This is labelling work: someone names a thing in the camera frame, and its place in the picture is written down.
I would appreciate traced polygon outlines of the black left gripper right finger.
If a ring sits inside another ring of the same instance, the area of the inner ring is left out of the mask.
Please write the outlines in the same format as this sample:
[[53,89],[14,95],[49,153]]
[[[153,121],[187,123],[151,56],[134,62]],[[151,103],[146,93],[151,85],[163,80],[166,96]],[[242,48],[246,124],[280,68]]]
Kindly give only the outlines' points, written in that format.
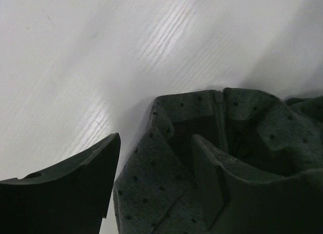
[[210,233],[322,233],[322,170],[269,173],[200,135],[192,153],[203,220]]

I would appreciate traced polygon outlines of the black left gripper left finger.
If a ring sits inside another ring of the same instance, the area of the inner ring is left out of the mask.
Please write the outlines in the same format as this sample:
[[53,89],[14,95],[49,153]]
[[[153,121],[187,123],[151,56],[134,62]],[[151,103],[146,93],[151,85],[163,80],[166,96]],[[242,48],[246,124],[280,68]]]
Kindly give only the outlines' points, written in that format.
[[22,179],[1,181],[1,233],[99,233],[121,148],[110,134]]

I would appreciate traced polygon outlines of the dark grey dotted skirt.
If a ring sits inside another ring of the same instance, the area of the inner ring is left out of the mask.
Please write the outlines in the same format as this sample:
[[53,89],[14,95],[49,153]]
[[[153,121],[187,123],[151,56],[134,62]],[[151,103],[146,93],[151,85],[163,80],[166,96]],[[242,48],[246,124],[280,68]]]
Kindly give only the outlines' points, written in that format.
[[322,170],[322,97],[226,88],[165,95],[114,186],[119,233],[210,233],[192,153],[200,135],[260,170],[290,177]]

